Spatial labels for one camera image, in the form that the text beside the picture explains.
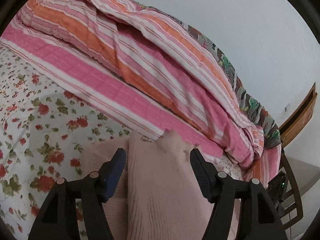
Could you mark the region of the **pink knitted sweater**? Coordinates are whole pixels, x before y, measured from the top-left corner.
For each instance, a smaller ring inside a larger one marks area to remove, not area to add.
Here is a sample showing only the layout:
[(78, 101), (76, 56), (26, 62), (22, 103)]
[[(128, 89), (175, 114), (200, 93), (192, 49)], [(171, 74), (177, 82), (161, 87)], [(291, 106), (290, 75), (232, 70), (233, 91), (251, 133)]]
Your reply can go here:
[(85, 173), (98, 170), (117, 149), (126, 164), (113, 197), (103, 204), (115, 239), (201, 239), (213, 210), (191, 168), (193, 146), (175, 131), (155, 142), (138, 133), (84, 149)]

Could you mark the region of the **white floral bed sheet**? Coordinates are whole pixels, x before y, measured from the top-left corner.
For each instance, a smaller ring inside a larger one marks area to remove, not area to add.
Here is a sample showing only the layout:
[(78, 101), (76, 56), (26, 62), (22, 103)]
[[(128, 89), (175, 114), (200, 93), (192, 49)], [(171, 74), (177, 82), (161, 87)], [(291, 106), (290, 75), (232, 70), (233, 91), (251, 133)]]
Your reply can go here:
[(85, 175), (89, 146), (137, 130), (142, 121), (115, 118), (74, 97), (6, 46), (1, 46), (1, 217), (27, 239), (57, 178)]

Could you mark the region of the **brown wooden door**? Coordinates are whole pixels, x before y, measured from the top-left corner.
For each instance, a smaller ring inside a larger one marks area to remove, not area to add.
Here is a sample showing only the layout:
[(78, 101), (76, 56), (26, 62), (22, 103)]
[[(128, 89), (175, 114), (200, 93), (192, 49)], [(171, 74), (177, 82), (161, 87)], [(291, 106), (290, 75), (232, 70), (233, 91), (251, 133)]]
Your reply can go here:
[(311, 120), (317, 95), (316, 83), (314, 83), (301, 104), (280, 126), (279, 132), (282, 148), (285, 148), (293, 139), (295, 139)]

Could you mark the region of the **dark floral patterned blanket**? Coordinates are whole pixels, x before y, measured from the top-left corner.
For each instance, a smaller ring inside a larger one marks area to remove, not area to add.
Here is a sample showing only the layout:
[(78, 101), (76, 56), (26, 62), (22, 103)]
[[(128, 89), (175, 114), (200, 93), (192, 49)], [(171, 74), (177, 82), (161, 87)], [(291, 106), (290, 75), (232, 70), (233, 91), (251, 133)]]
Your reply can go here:
[(181, 25), (195, 41), (208, 50), (213, 57), (215, 57), (216, 61), (219, 63), (223, 72), (227, 76), (228, 81), (236, 94), (236, 98), (242, 113), (244, 113), (244, 115), (247, 116), (247, 118), (253, 124), (260, 126), (263, 129), (264, 148), (269, 150), (281, 145), (280, 131), (275, 120), (259, 101), (255, 100), (255, 98), (247, 93), (247, 90), (244, 88), (244, 85), (238, 77), (235, 68), (227, 56), (220, 50), (219, 47), (214, 44), (212, 40), (210, 40), (206, 35), (198, 31), (196, 28), (180, 21), (178, 18), (172, 15), (169, 15), (155, 7), (143, 5), (134, 0), (132, 0), (132, 2), (135, 3), (135, 5), (137, 5), (140, 9), (150, 9), (173, 19), (175, 22)]

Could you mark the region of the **pink orange striped quilt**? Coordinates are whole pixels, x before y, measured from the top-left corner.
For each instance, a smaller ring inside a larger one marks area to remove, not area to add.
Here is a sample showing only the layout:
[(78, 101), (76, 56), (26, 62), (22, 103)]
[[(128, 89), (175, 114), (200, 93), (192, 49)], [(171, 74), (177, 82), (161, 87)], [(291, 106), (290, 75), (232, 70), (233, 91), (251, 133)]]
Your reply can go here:
[(245, 180), (267, 185), (278, 173), (281, 145), (264, 148), (215, 57), (168, 16), (132, 0), (29, 0), (1, 40), (73, 95), (136, 116), (153, 138), (173, 129), (227, 153)]

